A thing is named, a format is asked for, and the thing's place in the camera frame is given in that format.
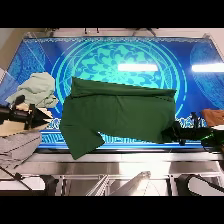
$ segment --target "orange cloth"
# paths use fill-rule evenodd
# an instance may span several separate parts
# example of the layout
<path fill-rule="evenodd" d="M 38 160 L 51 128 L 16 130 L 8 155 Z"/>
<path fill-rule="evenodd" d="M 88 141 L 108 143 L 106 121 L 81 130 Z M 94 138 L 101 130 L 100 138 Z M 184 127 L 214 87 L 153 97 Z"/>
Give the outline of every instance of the orange cloth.
<path fill-rule="evenodd" d="M 208 126 L 217 126 L 224 124 L 224 110 L 202 110 L 202 115 L 205 118 Z"/>

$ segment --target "gray fabric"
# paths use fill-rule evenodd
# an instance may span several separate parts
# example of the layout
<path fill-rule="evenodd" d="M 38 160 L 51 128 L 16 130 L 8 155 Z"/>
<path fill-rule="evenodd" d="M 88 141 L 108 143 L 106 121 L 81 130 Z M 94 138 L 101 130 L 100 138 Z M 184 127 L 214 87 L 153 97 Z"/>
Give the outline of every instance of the gray fabric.
<path fill-rule="evenodd" d="M 0 166 L 13 169 L 28 159 L 42 140 L 39 131 L 0 137 Z"/>
<path fill-rule="evenodd" d="M 38 108 L 53 108 L 58 103 L 58 99 L 53 95 L 54 90 L 55 80 L 49 73 L 33 73 L 6 101 L 13 103 L 16 97 L 24 95 L 28 105 L 32 103 Z"/>

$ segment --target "green shirt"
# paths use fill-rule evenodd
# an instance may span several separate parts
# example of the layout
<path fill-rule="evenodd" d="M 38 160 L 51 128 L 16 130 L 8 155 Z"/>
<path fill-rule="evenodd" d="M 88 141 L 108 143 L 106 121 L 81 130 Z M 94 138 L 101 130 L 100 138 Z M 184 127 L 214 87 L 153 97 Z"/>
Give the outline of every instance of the green shirt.
<path fill-rule="evenodd" d="M 98 132 L 155 143 L 171 142 L 161 132 L 175 120 L 175 92 L 73 77 L 60 123 L 73 158 L 104 144 Z"/>

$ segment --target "green cloth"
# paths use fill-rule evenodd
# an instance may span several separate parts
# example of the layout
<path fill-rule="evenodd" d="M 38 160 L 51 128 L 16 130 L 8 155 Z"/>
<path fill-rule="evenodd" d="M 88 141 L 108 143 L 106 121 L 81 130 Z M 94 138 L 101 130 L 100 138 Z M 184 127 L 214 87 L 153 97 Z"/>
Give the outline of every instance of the green cloth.
<path fill-rule="evenodd" d="M 35 104 L 38 108 L 53 108 L 58 103 L 54 90 L 55 80 L 49 73 L 33 73 L 6 101 L 13 103 L 18 96 L 24 95 L 25 103 L 28 105 Z"/>
<path fill-rule="evenodd" d="M 73 77 L 60 123 L 73 158 L 104 144 L 98 132 L 155 143 L 171 142 L 161 131 L 175 120 L 175 92 Z"/>

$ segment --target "illuminated tabletop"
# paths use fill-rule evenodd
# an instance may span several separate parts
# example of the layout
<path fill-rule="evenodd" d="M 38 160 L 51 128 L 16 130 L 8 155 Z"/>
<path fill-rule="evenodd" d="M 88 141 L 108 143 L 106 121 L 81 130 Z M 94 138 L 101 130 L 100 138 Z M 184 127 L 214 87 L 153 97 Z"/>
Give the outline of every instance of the illuminated tabletop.
<path fill-rule="evenodd" d="M 73 76 L 152 88 L 176 89 L 176 119 L 191 127 L 191 112 L 205 108 L 224 109 L 224 72 L 196 72 L 192 66 L 223 63 L 212 40 L 170 37 L 46 37 L 24 38 L 8 68 L 0 88 L 0 104 L 18 85 L 35 72 L 48 72 L 55 78 L 53 121 L 42 132 L 39 148 L 67 150 L 59 123 L 64 99 L 70 94 Z M 123 72 L 119 64 L 155 64 L 158 71 Z M 102 134 L 99 149 L 200 148 L 200 142 L 158 145 L 136 139 Z"/>

